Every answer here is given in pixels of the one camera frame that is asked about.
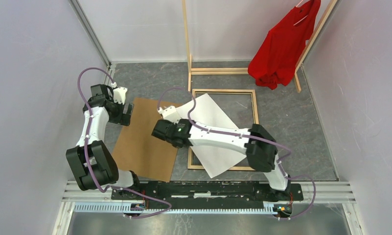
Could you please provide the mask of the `wooden picture frame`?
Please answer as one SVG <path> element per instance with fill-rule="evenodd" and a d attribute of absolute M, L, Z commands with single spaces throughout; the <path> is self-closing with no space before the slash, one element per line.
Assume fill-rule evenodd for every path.
<path fill-rule="evenodd" d="M 251 97 L 251 105 L 253 108 L 253 120 L 255 124 L 259 124 L 258 117 L 258 109 L 257 109 L 257 100 L 256 100 L 256 92 L 255 90 L 238 90 L 238 89 L 192 89 L 192 95 L 196 97 L 197 94 L 242 94 L 242 95 L 250 95 Z M 189 149 L 188 150 L 188 158 L 187 158 L 187 169 L 190 170 L 204 170 L 202 165 L 193 164 L 193 156 L 194 152 Z"/>

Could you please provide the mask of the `landscape photo print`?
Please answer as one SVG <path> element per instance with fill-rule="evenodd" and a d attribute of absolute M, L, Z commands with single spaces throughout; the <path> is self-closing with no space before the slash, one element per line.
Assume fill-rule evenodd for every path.
<path fill-rule="evenodd" d="M 247 128 L 239 129 L 208 95 L 195 98 L 190 118 L 198 125 L 190 129 L 191 149 L 210 178 L 214 178 L 246 158 Z"/>

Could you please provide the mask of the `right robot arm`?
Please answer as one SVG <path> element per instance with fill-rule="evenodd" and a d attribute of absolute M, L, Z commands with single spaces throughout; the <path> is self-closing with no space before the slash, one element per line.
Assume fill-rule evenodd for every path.
<path fill-rule="evenodd" d="M 160 119 L 151 135 L 176 148 L 210 146 L 238 152 L 247 158 L 252 169 L 265 175 L 275 199 L 283 200 L 291 192 L 288 175 L 277 165 L 281 146 L 259 124 L 253 124 L 251 128 L 229 129 L 191 119 L 178 122 Z"/>

